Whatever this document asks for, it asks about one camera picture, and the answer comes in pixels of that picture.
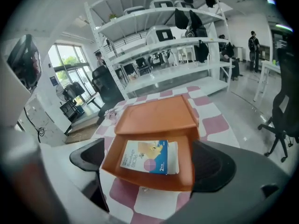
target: ceiling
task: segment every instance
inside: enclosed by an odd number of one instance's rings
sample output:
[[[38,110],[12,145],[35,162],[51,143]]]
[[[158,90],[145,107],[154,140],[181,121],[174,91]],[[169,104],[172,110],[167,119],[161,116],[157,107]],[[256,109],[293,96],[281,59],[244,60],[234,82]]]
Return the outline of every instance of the ceiling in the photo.
[[[86,1],[93,4],[98,0],[24,0],[7,23],[5,39],[16,38],[21,33],[32,33],[38,37],[48,37],[48,48],[62,32],[80,33],[93,40],[89,25],[83,26],[76,20],[80,15],[84,16]],[[285,23],[275,7],[267,4],[266,0],[219,1],[228,4],[236,13],[262,12],[271,22]]]

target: green tree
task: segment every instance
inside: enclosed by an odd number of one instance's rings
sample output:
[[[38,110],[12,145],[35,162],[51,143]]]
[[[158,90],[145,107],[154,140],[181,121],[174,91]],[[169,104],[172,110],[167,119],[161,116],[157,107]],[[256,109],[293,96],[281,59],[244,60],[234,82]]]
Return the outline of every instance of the green tree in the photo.
[[[62,62],[64,65],[73,65],[76,63],[80,63],[80,61],[78,61],[78,59],[74,56],[69,56],[68,58],[62,58]],[[68,78],[65,70],[57,72],[56,75],[60,82]]]

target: window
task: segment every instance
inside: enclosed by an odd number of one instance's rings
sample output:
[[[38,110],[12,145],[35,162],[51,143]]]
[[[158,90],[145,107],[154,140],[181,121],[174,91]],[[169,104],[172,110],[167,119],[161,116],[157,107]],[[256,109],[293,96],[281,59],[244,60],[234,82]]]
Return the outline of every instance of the window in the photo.
[[[75,99],[78,104],[83,104],[95,94],[87,74],[91,70],[81,47],[54,44],[49,50],[49,57],[62,86],[77,81],[85,90]]]

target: pink circle on box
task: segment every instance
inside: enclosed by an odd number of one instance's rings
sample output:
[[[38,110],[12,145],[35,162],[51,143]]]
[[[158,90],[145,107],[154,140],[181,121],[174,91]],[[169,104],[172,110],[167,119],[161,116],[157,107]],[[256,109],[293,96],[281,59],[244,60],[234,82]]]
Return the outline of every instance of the pink circle on box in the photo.
[[[156,161],[154,159],[147,159],[144,162],[144,169],[149,172],[155,170],[156,169]]]

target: open box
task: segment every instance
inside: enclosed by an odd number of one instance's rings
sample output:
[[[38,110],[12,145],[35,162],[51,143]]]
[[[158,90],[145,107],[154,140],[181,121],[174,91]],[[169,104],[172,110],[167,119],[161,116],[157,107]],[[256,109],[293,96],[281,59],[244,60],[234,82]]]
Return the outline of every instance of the open box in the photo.
[[[115,127],[116,137],[102,168],[133,184],[167,191],[191,191],[194,166],[192,142],[199,139],[198,120],[181,95],[126,108]],[[120,167],[128,140],[168,140],[178,143],[179,173],[161,175]]]

